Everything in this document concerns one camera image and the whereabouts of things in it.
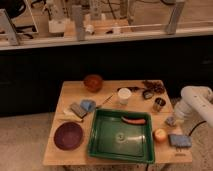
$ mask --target maroon plate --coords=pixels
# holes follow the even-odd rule
[[[82,141],[83,130],[75,122],[66,122],[59,126],[54,135],[55,145],[62,150],[73,150]]]

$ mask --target paper cup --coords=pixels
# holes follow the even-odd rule
[[[132,92],[128,88],[121,88],[118,91],[118,101],[122,105],[126,105],[131,97]]]

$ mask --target toy food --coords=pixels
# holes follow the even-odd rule
[[[97,92],[102,88],[103,79],[97,74],[87,75],[84,78],[84,85],[90,92]]]
[[[155,140],[159,143],[162,143],[167,139],[167,132],[162,128],[156,129],[153,134]]]

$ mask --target tiled floor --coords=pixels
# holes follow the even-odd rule
[[[63,171],[62,167],[43,166],[42,161],[54,113],[0,118],[0,170]],[[195,113],[183,125],[188,134],[201,121]],[[203,124],[192,134],[193,162],[187,164],[152,165],[149,170],[211,171],[213,170],[213,128]],[[74,166],[73,171],[142,171],[145,165]]]

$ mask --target metal pole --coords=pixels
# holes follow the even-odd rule
[[[85,40],[84,16],[81,5],[72,6],[73,20],[75,22],[75,32],[77,40]]]
[[[5,9],[0,9],[0,25],[5,31],[9,43],[13,46],[19,45],[18,35]]]
[[[185,4],[185,0],[176,0],[175,7],[172,11],[169,24],[166,27],[167,34],[175,34],[177,29],[177,24],[180,19],[181,12],[183,11],[183,7]]]

